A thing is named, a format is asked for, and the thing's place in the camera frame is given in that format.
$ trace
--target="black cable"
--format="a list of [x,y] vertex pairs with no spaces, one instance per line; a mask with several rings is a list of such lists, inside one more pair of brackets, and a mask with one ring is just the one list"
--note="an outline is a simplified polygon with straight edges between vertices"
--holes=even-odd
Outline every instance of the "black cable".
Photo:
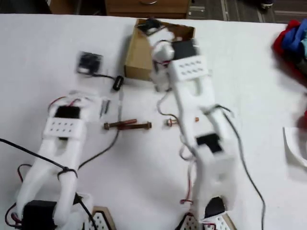
[[90,213],[90,211],[87,209],[87,207],[85,206],[85,204],[82,202],[82,199],[80,198],[80,196],[76,193],[76,198],[78,200],[78,202],[80,203],[80,205],[83,207],[83,209],[85,210],[86,214],[89,216],[91,222],[93,223],[94,229],[98,230],[95,220],[92,216],[92,214]]
[[112,147],[115,145],[115,143],[116,143],[116,141],[117,141],[117,139],[118,139],[118,135],[119,135],[119,130],[117,130],[116,135],[115,135],[113,141],[111,142],[111,144],[110,144],[105,150],[103,150],[103,151],[101,151],[100,153],[94,155],[94,156],[91,157],[90,159],[84,161],[82,164],[80,164],[78,170],[81,169],[81,168],[82,168],[85,164],[87,164],[88,162],[94,160],[95,158],[97,158],[97,157],[101,156],[102,154],[104,154],[105,152],[109,151],[110,148],[112,148]]
[[[1,138],[0,138],[0,142],[5,143],[5,144],[7,144],[7,145],[10,145],[10,146],[12,146],[12,147],[14,147],[14,148],[16,148],[16,149],[19,149],[19,150],[21,150],[21,151],[24,151],[24,152],[26,152],[26,153],[29,153],[29,154],[32,155],[32,156],[38,157],[38,158],[40,158],[40,159],[42,159],[42,160],[48,161],[49,163],[52,163],[52,164],[54,164],[54,165],[60,167],[60,168],[62,169],[62,171],[58,173],[58,176],[61,175],[62,173],[74,172],[74,173],[76,174],[76,177],[78,177],[78,176],[77,176],[77,172],[76,172],[74,169],[70,169],[70,168],[65,167],[65,166],[63,166],[63,165],[60,165],[60,164],[56,163],[55,161],[52,161],[52,160],[50,160],[50,159],[48,159],[48,158],[46,158],[46,157],[40,156],[40,155],[38,155],[38,154],[36,154],[36,153],[34,153],[34,152],[30,151],[30,150],[27,150],[26,148],[24,148],[24,147],[22,147],[22,146],[16,145],[15,143],[12,143],[12,142],[10,142],[10,141],[8,141],[8,140],[1,139]],[[85,212],[89,215],[89,218],[90,218],[91,221],[93,222],[93,225],[94,225],[95,230],[98,230],[97,227],[96,227],[96,225],[95,225],[95,221],[94,221],[94,219],[93,219],[93,217],[92,217],[92,214],[89,212],[89,210],[88,210],[88,209],[86,208],[86,206],[83,204],[83,202],[81,201],[80,197],[79,197],[78,195],[77,195],[77,197],[78,197],[79,200],[80,200],[81,206],[83,207],[83,209],[84,209]],[[16,203],[15,203],[12,207],[10,207],[9,210],[7,211],[7,213],[5,214],[5,223],[6,223],[8,226],[10,226],[10,227],[20,228],[20,227],[21,227],[20,225],[12,225],[12,224],[10,224],[10,223],[7,221],[7,215],[8,215],[8,213],[9,213],[10,210],[12,210],[15,206],[16,206]]]
[[224,106],[222,106],[222,105],[220,105],[220,104],[216,104],[216,105],[213,106],[211,109],[209,109],[208,111],[206,111],[204,114],[205,114],[205,115],[209,115],[210,113],[212,113],[212,112],[213,112],[214,110],[216,110],[216,109],[224,109],[224,110],[230,112],[232,116],[234,116],[234,113],[233,113],[230,109],[228,109],[228,108],[226,108],[226,107],[224,107]]
[[1,138],[0,138],[0,142],[3,142],[4,144],[10,145],[10,146],[12,146],[12,147],[14,147],[14,148],[16,148],[16,149],[19,149],[19,150],[21,150],[21,151],[24,151],[24,152],[26,152],[26,153],[29,153],[30,155],[35,156],[35,157],[38,157],[38,158],[40,158],[40,159],[42,159],[42,160],[48,161],[49,163],[54,164],[54,165],[60,167],[60,168],[63,169],[63,170],[66,168],[65,166],[60,165],[59,163],[56,163],[55,161],[52,161],[52,160],[50,160],[50,159],[48,159],[48,158],[46,158],[46,157],[43,157],[43,156],[41,156],[41,155],[38,155],[37,153],[34,153],[34,152],[30,151],[30,150],[27,150],[26,148],[24,148],[24,147],[22,147],[22,146],[19,146],[19,145],[16,145],[16,144],[14,144],[14,143],[12,143],[12,142],[10,142],[10,141],[8,141],[8,140],[1,139]]
[[[119,91],[119,101],[122,103],[124,98],[124,92],[123,89],[121,89]],[[121,121],[121,113],[122,113],[122,104],[119,105],[118,107],[118,121]],[[86,161],[84,161],[82,164],[80,164],[79,169],[81,169],[85,164],[89,163],[90,161],[96,159],[97,157],[101,156],[102,154],[104,154],[105,152],[109,151],[116,143],[117,139],[118,139],[118,135],[119,135],[119,130],[117,130],[116,135],[113,139],[113,141],[111,142],[111,144],[103,151],[101,151],[100,153],[92,156],[90,159],[87,159]]]
[[31,165],[31,164],[21,164],[21,165],[19,165],[18,168],[17,168],[17,173],[18,173],[18,175],[19,175],[19,178],[20,178],[21,182],[24,182],[24,178],[23,178],[23,176],[21,175],[21,172],[20,172],[20,168],[21,168],[22,166],[32,167],[32,165]]
[[243,152],[243,145],[242,145],[242,140],[241,140],[241,137],[238,133],[238,131],[236,130],[234,124],[231,122],[231,120],[229,119],[229,117],[223,112],[223,115],[224,117],[226,118],[226,120],[228,121],[229,125],[231,126],[233,132],[235,133],[236,135],[236,138],[238,140],[238,145],[239,145],[239,152],[240,152],[240,159],[242,161],[242,164],[243,164],[243,167],[244,167],[244,170],[245,170],[245,173],[246,175],[248,176],[249,178],[249,181],[251,182],[251,184],[253,185],[254,189],[256,190],[258,196],[260,197],[261,201],[262,201],[262,212],[261,212],[261,229],[264,230],[264,217],[265,217],[265,211],[266,211],[266,204],[265,204],[265,201],[264,201],[264,198],[261,194],[261,192],[259,191],[259,189],[257,188],[257,186],[255,185],[253,179],[251,178],[249,172],[248,172],[248,168],[246,166],[246,161],[245,161],[245,157],[244,157],[244,152]]
[[104,75],[104,74],[93,74],[92,77],[101,77],[101,78],[109,78],[109,79],[112,79],[112,80],[115,80],[115,78],[111,77],[111,76],[108,76],[108,75]]

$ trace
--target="small metal part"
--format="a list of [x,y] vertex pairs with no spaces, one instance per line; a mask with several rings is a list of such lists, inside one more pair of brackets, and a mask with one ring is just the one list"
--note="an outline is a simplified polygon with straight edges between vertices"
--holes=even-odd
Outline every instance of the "small metal part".
[[[195,122],[199,122],[199,121],[200,121],[199,117],[196,117],[196,118],[195,118]],[[172,127],[172,126],[175,125],[175,124],[178,124],[178,121],[177,121],[176,119],[170,118],[170,119],[167,119],[167,120],[166,120],[166,125],[167,125],[168,127]]]
[[128,126],[118,126],[118,130],[127,130],[127,129],[137,129],[137,128],[145,128],[150,129],[152,127],[151,122],[147,122],[145,124],[138,124],[138,125],[128,125]]
[[104,108],[106,107],[106,103],[107,101],[106,100],[103,100],[102,103],[101,103],[101,109],[100,109],[100,113],[99,113],[99,117],[101,118],[102,116],[102,113],[104,111]]
[[109,130],[112,127],[117,127],[117,126],[124,126],[124,125],[128,125],[128,124],[134,124],[137,123],[138,120],[137,119],[131,119],[131,120],[126,120],[126,121],[119,121],[119,122],[114,122],[114,123],[104,123],[104,128],[106,130]]
[[107,112],[109,110],[110,102],[111,102],[111,100],[107,100],[107,102],[106,102],[105,114],[107,114]]

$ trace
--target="blue fabric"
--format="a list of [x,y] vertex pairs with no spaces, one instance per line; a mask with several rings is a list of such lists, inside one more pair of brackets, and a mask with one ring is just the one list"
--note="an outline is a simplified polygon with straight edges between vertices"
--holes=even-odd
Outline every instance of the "blue fabric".
[[304,33],[304,36],[303,36],[303,40],[301,41],[301,43],[304,46],[305,58],[307,58],[307,30],[305,30],[305,33]]
[[282,48],[296,54],[305,55],[304,46],[301,41],[305,35],[304,33],[306,29],[307,19],[304,19],[298,28],[293,28],[286,33],[282,42]]

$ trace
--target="wooden cabinet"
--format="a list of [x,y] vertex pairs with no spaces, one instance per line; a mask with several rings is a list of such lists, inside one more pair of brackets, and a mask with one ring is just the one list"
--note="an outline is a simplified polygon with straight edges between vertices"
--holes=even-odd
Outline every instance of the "wooden cabinet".
[[189,0],[106,0],[111,16],[186,18]]

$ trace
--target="screw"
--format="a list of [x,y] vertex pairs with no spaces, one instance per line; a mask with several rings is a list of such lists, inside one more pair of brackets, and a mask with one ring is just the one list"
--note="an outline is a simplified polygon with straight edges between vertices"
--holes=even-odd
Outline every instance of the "screw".
[[[200,120],[199,117],[196,117],[196,118],[195,118],[195,122],[199,122],[199,120]],[[170,119],[167,119],[167,120],[166,120],[166,125],[167,125],[167,126],[172,127],[174,124],[178,124],[177,119],[171,119],[171,118],[170,118]]]
[[104,123],[104,128],[106,130],[109,130],[112,127],[124,126],[124,125],[133,124],[133,123],[137,123],[137,122],[138,122],[137,119],[131,119],[131,120],[127,120],[127,121],[119,121],[119,122],[114,122],[114,123]]
[[127,129],[137,129],[137,128],[145,128],[150,129],[152,127],[151,122],[147,122],[145,124],[138,124],[138,125],[129,125],[129,126],[118,126],[118,130],[127,130]]

